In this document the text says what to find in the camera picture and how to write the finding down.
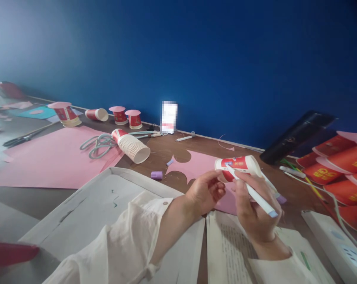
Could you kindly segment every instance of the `blue paper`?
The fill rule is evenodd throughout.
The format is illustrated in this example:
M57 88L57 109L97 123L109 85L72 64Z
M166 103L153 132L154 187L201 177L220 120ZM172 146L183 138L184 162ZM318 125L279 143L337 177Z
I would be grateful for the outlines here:
M33 112L35 110L42 110L42 113L39 114L30 114L30 112ZM9 114L13 115L13 116L20 116L20 117L27 117L27 118L36 118L36 119L47 119L50 118L51 116L55 116L56 112L54 109L52 108L48 108L48 107L38 107L38 108L33 108L31 110L27 110L25 112L17 112L16 110L9 110L8 111Z

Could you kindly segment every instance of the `blue wall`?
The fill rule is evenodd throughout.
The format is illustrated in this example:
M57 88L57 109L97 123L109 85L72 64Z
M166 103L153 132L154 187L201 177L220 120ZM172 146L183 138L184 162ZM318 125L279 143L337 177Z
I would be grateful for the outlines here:
M0 80L260 148L309 109L357 132L355 1L90 2L0 0Z

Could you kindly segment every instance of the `person's left hand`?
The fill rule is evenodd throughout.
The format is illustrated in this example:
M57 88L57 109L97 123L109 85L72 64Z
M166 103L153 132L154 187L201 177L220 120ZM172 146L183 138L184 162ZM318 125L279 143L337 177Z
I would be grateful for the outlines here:
M198 215L209 213L226 194L225 185L218 180L222 170L213 170L198 177L186 193L188 203Z

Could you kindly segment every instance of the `open book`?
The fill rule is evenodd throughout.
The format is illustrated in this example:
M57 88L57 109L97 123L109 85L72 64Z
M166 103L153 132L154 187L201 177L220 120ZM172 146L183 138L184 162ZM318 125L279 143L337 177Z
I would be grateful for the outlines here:
M248 258L258 257L237 217L213 211L207 216L206 224L209 284L257 284ZM319 283L335 283L310 243L298 231L277 227L276 233Z

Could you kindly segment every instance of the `black thermos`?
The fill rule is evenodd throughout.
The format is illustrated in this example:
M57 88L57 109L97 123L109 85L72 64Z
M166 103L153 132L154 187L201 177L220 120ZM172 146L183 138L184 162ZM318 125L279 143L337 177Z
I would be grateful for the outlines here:
M280 161L320 130L327 128L335 119L336 117L334 116L314 110L306 112L260 155L260 159L267 164L274 164Z

